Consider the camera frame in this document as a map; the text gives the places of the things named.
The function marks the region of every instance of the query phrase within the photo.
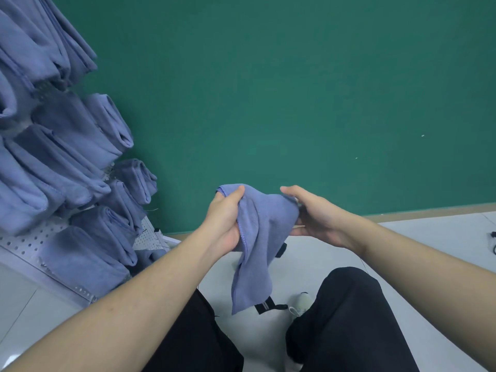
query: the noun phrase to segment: knee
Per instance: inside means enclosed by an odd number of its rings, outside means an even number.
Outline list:
[[[366,290],[381,289],[379,282],[375,278],[372,278],[364,270],[352,266],[332,270],[324,280],[324,284],[330,287],[339,285]]]

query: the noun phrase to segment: metal rack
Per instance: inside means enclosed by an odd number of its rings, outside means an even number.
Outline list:
[[[143,233],[133,245],[135,250],[163,249],[179,243],[179,241],[174,243],[174,240],[169,240],[166,244],[164,239],[160,239],[155,234],[148,217],[143,219],[142,225]],[[77,306],[86,307],[98,298],[84,287],[70,286],[60,281],[47,269],[39,257],[40,250],[50,244],[51,237],[67,226],[67,220],[53,216],[22,236],[8,236],[0,231],[0,263]]]

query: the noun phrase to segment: left hand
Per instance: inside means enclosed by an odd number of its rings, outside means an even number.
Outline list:
[[[202,226],[212,235],[214,240],[212,248],[215,249],[218,258],[232,251],[239,242],[239,228],[236,218],[238,218],[238,202],[243,194],[245,194],[243,185],[240,185],[227,197],[217,192],[208,207],[207,216]]]

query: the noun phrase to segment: teal wall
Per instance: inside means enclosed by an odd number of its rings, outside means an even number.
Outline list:
[[[374,214],[496,201],[496,0],[54,0],[99,56],[152,221],[299,184]]]

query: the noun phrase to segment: pant leg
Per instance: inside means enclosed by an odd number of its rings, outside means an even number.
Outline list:
[[[286,347],[302,372],[418,372],[379,282],[354,267],[324,279],[313,305],[289,327]]]
[[[196,290],[143,372],[241,372],[244,359]]]

